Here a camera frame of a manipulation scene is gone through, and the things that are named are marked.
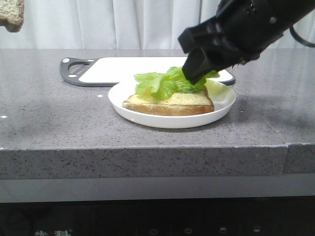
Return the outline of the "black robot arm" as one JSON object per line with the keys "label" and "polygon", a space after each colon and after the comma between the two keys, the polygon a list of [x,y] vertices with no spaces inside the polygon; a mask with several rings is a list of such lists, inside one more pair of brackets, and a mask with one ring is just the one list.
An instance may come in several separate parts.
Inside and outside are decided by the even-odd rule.
{"label": "black robot arm", "polygon": [[196,84],[212,70],[257,60],[314,8],[313,0],[222,0],[215,16],[178,38],[188,56],[182,67],[185,78]]}

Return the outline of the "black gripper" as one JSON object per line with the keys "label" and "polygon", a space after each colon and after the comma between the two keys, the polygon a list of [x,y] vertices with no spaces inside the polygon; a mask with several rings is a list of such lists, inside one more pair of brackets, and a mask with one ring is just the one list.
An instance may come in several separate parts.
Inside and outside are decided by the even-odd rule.
{"label": "black gripper", "polygon": [[182,66],[193,85],[211,70],[220,71],[259,58],[282,37],[268,4],[221,4],[209,20],[185,29],[178,41],[187,59]]}

